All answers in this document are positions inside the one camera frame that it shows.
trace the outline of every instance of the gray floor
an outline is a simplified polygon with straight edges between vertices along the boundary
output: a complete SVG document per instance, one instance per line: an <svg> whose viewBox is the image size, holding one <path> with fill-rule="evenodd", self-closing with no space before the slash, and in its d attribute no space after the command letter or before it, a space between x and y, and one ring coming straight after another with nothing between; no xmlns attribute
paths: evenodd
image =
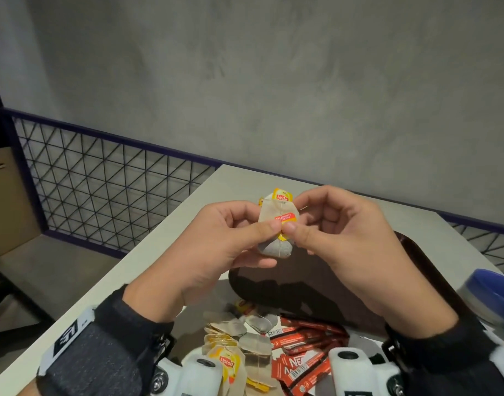
<svg viewBox="0 0 504 396"><path fill-rule="evenodd" d="M0 271L58 319L118 260L48 236L39 236L0 257ZM0 331L35 319L11 297L0 306ZM23 350L0 359L3 372Z"/></svg>

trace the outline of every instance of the person's right hand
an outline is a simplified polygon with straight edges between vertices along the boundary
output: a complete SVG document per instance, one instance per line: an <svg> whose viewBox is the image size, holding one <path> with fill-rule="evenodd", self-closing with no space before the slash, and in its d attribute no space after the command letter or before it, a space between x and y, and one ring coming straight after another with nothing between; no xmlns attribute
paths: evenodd
<svg viewBox="0 0 504 396"><path fill-rule="evenodd" d="M298 223L282 231L325 260L338 279L396 331L425 338L443 333L457 314L415 267L379 206L333 186L294 199Z"/></svg>

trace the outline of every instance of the barcode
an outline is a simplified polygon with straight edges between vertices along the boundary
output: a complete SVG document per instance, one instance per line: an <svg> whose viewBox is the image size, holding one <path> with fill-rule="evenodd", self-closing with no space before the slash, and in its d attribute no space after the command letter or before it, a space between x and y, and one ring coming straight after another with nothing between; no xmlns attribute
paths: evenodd
<svg viewBox="0 0 504 396"><path fill-rule="evenodd" d="M308 369L309 369L309 366L307 365L307 363L303 363L301 366L299 366L295 370L289 372L288 376L290 377L290 379L295 381L302 373L304 373Z"/></svg>
<svg viewBox="0 0 504 396"><path fill-rule="evenodd" d="M273 337L273 336L277 336L277 335L281 335L283 333L283 328L280 328L280 329L273 329L272 331L270 331L267 336L268 337Z"/></svg>

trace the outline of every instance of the wire mesh panel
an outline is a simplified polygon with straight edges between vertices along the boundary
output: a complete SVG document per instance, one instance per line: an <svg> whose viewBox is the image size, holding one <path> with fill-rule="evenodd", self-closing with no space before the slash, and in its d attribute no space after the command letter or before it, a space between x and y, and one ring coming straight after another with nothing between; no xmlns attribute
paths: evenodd
<svg viewBox="0 0 504 396"><path fill-rule="evenodd" d="M472 246L504 273L504 234L484 231L473 226L452 224Z"/></svg>
<svg viewBox="0 0 504 396"><path fill-rule="evenodd" d="M216 169L14 118L49 228L133 249Z"/></svg>

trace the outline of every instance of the person's left hand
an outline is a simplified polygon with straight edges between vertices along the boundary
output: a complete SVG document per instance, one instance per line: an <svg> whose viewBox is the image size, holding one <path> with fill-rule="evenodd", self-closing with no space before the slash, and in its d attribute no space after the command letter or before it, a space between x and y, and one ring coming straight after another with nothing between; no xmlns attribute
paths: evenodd
<svg viewBox="0 0 504 396"><path fill-rule="evenodd" d="M261 256L255 247L280 233L281 222L257 222L260 209L248 201L203 207L163 255L126 288L124 301L146 318L171 320L183 305L215 286L230 268L274 267L277 261ZM161 305L143 306L143 300L151 300L153 306L161 300Z"/></svg>

